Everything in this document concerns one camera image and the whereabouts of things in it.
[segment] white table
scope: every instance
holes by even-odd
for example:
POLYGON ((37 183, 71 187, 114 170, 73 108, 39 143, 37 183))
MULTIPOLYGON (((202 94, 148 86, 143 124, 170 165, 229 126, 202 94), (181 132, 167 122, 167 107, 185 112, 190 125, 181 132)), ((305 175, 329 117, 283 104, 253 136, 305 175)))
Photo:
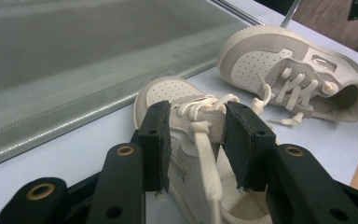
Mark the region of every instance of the white table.
MULTIPOLYGON (((266 24, 280 25, 283 16, 251 0, 229 1, 266 24)), ((313 43, 334 49, 358 62, 358 53, 335 41, 319 35, 292 21, 289 29, 305 36, 313 43)), ((216 68, 189 79, 206 93, 222 96, 234 93, 243 104, 250 104, 253 95, 229 86, 218 75, 216 68)), ((133 105, 97 119, 44 145, 0 164, 0 211, 15 192, 26 183, 40 177, 62 178, 68 186, 101 171, 107 150, 119 143, 128 142, 134 131, 133 105)), ((290 114, 274 105, 265 108, 262 119, 289 118, 290 114)), ((305 119, 299 127, 274 125, 282 143, 292 143, 310 150, 327 172, 345 184, 358 164, 358 122, 335 123, 321 119, 305 119)), ((172 198, 165 194, 155 199, 146 194, 147 223, 186 223, 172 198)))

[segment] white sneaker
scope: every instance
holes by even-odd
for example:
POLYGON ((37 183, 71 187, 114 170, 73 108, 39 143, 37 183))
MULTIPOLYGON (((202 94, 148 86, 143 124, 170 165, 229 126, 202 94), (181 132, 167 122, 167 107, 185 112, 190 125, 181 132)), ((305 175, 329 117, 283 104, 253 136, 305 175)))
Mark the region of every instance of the white sneaker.
POLYGON ((270 102, 297 113, 294 124, 302 116, 358 120, 358 64, 287 29, 237 32, 221 48, 217 67, 225 81, 263 98, 254 101, 256 114, 270 102))
POLYGON ((169 193, 189 223, 272 223, 264 193, 244 193, 224 150, 219 150, 225 130, 224 103, 205 95, 179 77, 158 78, 138 94, 133 110, 135 126, 142 124, 152 104, 171 103, 172 158, 169 193))

